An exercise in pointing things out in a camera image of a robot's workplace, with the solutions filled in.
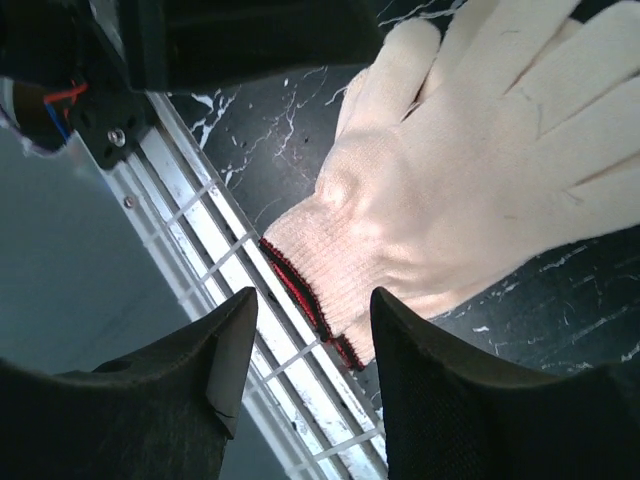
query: glove cuff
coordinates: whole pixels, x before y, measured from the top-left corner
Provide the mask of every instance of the glove cuff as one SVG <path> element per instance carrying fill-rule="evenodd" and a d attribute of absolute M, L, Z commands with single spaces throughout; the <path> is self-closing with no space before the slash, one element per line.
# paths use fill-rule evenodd
<path fill-rule="evenodd" d="M 346 209 L 310 197 L 280 217 L 260 241 L 262 251 L 323 342 L 349 368 L 363 362 L 342 335 L 366 316 L 371 292 L 384 284 L 380 248 Z"/>
<path fill-rule="evenodd" d="M 362 371 L 375 358 L 371 335 L 371 317 L 366 315 L 351 324 L 331 341 L 349 369 Z"/>

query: screw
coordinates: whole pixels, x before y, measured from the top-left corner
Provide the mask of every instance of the screw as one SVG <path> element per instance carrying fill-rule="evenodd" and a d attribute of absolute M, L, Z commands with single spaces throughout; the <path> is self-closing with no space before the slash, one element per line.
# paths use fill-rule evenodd
<path fill-rule="evenodd" d="M 127 143 L 127 137 L 120 128 L 109 130 L 107 138 L 109 139 L 109 142 L 116 147 L 124 147 L 124 144 Z"/>
<path fill-rule="evenodd" d="M 128 208 L 130 210 L 136 206 L 136 200 L 135 198 L 130 196 L 124 197 L 122 204 L 124 205 L 125 208 Z"/>

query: glove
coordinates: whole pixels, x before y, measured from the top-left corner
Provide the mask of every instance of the glove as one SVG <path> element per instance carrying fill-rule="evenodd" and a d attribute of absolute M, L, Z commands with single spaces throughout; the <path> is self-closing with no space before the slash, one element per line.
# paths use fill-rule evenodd
<path fill-rule="evenodd" d="M 262 242 L 349 366 L 373 358 L 376 286 L 431 318 L 545 250 L 640 223 L 640 5 L 548 48 L 578 3 L 498 3 L 432 93 L 434 30 L 388 36 L 315 193 Z"/>

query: metal grate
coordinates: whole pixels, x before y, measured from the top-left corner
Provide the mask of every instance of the metal grate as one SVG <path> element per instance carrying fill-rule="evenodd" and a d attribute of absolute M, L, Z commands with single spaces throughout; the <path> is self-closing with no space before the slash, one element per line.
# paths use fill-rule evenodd
<path fill-rule="evenodd" d="M 258 333 L 243 403 L 295 479 L 385 479 L 382 421 L 260 253 L 257 235 L 164 95 L 160 123 L 105 179 L 196 320 L 245 286 Z"/>

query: blue wire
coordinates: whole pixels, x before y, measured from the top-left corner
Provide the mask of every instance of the blue wire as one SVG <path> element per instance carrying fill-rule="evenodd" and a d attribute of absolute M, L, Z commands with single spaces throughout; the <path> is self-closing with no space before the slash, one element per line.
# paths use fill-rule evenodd
<path fill-rule="evenodd" d="M 62 138 L 64 138 L 64 141 L 66 142 L 67 140 L 69 140 L 70 135 L 67 132 L 67 129 L 64 128 L 64 125 L 62 125 L 62 122 L 60 122 L 60 119 L 58 118 L 58 115 L 56 114 L 56 111 L 53 109 L 51 104 L 45 103 L 44 106 L 47 108 L 47 112 L 49 112 L 51 120 L 53 120 L 53 123 L 55 123 L 56 127 L 58 127 L 58 131 L 62 135 Z"/>

